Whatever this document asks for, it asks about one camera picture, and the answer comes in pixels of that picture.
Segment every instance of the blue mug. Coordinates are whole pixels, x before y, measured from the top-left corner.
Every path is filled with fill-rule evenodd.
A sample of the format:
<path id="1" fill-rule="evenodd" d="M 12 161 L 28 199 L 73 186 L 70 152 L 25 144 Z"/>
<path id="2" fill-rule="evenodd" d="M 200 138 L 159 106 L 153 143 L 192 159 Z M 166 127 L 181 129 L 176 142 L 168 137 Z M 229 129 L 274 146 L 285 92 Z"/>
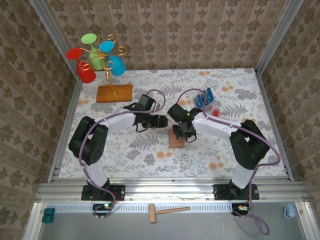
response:
<path id="1" fill-rule="evenodd" d="M 109 68 L 111 68 L 112 75 L 118 77 L 125 73 L 126 66 L 124 62 L 118 56 L 109 56 L 108 58 Z"/>

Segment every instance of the purple cable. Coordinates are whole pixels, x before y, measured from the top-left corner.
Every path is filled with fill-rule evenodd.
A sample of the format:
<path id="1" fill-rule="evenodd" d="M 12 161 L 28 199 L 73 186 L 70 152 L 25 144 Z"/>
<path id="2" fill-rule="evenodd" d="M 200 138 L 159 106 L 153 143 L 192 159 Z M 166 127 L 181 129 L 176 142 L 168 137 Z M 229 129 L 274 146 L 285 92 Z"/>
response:
<path id="1" fill-rule="evenodd" d="M 270 234 L 270 229 L 269 229 L 268 225 L 266 224 L 266 222 L 265 222 L 264 220 L 262 220 L 260 217 L 256 216 L 256 215 L 255 215 L 255 212 L 254 212 L 254 206 L 253 206 L 253 203 L 252 203 L 252 179 L 255 177 L 255 175 L 256 175 L 259 167 L 262 167 L 262 166 L 274 166 L 274 165 L 279 164 L 280 161 L 281 161 L 280 154 L 278 153 L 278 151 L 276 150 L 276 148 L 275 148 L 274 146 L 272 146 L 266 139 L 264 139 L 263 137 L 257 135 L 256 133 L 254 133 L 254 132 L 252 132 L 252 131 L 250 131 L 250 130 L 247 130 L 247 129 L 241 127 L 241 126 L 233 125 L 233 124 L 231 124 L 231 123 L 228 123 L 228 122 L 225 122 L 225 121 L 222 121 L 222 120 L 218 120 L 218 119 L 214 119 L 214 118 L 209 117 L 209 116 L 206 114 L 206 112 L 205 112 L 205 105 L 206 105 L 207 99 L 208 99 L 208 98 L 207 98 L 207 94 L 206 94 L 204 91 L 202 91 L 201 89 L 191 88 L 191 89 L 188 89 L 188 90 L 184 91 L 183 93 L 181 93 L 181 95 L 179 96 L 179 98 L 178 98 L 178 100 L 177 100 L 176 102 L 178 103 L 179 100 L 180 100 L 180 98 L 181 98 L 185 93 L 190 92 L 190 91 L 193 91 L 193 90 L 199 91 L 199 92 L 201 92 L 201 93 L 204 94 L 204 103 L 203 103 L 202 111 L 203 111 L 203 115 L 204 115 L 207 119 L 209 119 L 209 120 L 211 120 L 211 121 L 213 121 L 213 122 L 216 122 L 216 123 L 218 123 L 218 124 L 226 125 L 226 126 L 228 126 L 228 127 L 231 127 L 231 128 L 233 127 L 233 128 L 239 129 L 239 130 L 241 130 L 241 131 L 244 131 L 244 132 L 250 134 L 251 136 L 254 136 L 254 137 L 256 137 L 257 139 L 261 140 L 261 141 L 264 142 L 266 145 L 268 145 L 268 146 L 272 149 L 272 151 L 274 151 L 274 153 L 275 153 L 275 155 L 276 155 L 276 157 L 277 157 L 277 160 L 276 160 L 275 162 L 272 162 L 272 163 L 261 163 L 261 164 L 258 164 L 258 165 L 255 167 L 255 169 L 254 169 L 254 171 L 253 171 L 253 173 L 252 173 L 252 176 L 251 176 L 250 181 L 249 181 L 249 206 L 250 206 L 250 208 L 251 208 L 252 214 L 246 215 L 247 217 L 252 217 L 252 218 L 253 218 L 256 227 L 259 229 L 259 231 L 260 231 L 262 234 L 264 234 L 264 235 L 266 235 L 266 236 L 269 235 L 269 234 Z M 266 227 L 266 229 L 267 229 L 267 232 L 265 232 L 265 231 L 261 228 L 261 226 L 260 226 L 260 224 L 258 223 L 258 221 L 263 222 L 263 224 L 265 225 L 265 227 Z"/>
<path id="2" fill-rule="evenodd" d="M 87 165 L 85 164 L 85 162 L 82 162 L 82 153 L 83 153 L 83 151 L 84 151 L 84 147 L 85 147 L 85 144 L 86 144 L 86 142 L 87 142 L 87 140 L 88 140 L 88 137 L 89 137 L 89 135 L 91 134 L 92 130 L 93 130 L 98 124 L 100 124 L 100 123 L 102 123 L 102 122 L 104 122 L 104 121 L 106 121 L 106 120 L 108 120 L 108 119 L 111 119 L 111 118 L 113 118 L 113 117 L 116 117 L 116 116 L 119 116 L 119 115 L 122 115 L 122 114 L 136 114 L 136 113 L 137 113 L 137 114 L 138 114 L 138 113 L 141 113 L 141 114 L 152 114 L 152 113 L 159 112 L 161 109 L 164 108 L 164 106 L 165 106 L 165 104 L 166 104 L 166 96 L 164 95 L 164 93 L 163 93 L 162 91 L 160 91 L 160 90 L 158 90 L 158 89 L 151 89 L 150 91 L 148 91 L 148 92 L 146 93 L 146 95 L 148 95 L 148 94 L 149 94 L 150 92 L 152 92 L 152 91 L 156 91 L 156 92 L 160 93 L 160 94 L 163 96 L 163 104 L 162 104 L 162 106 L 161 106 L 158 110 L 154 110 L 154 111 L 123 111 L 123 112 L 114 113 L 114 114 L 112 114 L 112 115 L 109 115 L 109 116 L 107 116 L 107 117 L 105 117 L 105 118 L 102 118 L 102 119 L 100 119 L 99 121 L 95 122 L 95 124 L 92 125 L 92 127 L 89 129 L 89 131 L 86 133 L 86 135 L 85 135 L 85 137 L 84 137 L 84 139 L 83 139 L 83 142 L 82 142 L 82 145 L 81 145 L 80 151 L 79 151 L 79 164 L 83 167 L 84 174 L 85 174 L 85 176 L 88 178 L 89 183 L 90 183 L 92 186 L 94 186 L 95 188 L 97 188 L 97 189 L 99 189 L 99 190 L 101 190 L 101 191 L 104 191 L 104 192 L 107 192 L 108 194 L 110 194 L 110 195 L 112 196 L 113 202 L 114 202 L 114 204 L 110 207 L 110 210 L 109 210 L 109 212 L 108 212 L 106 215 L 97 216 L 97 214 L 96 214 L 97 210 L 95 210 L 95 211 L 94 211 L 94 215 L 95 215 L 96 218 L 104 219 L 104 218 L 108 217 L 108 216 L 112 213 L 112 210 L 114 209 L 115 204 L 116 204 L 116 197 L 115 197 L 115 195 L 114 195 L 111 191 L 109 191 L 108 189 L 99 187 L 96 183 L 94 183 L 94 182 L 92 181 L 92 179 L 90 178 L 90 176 L 89 176 L 89 174 L 88 174 L 88 171 L 87 171 Z"/>

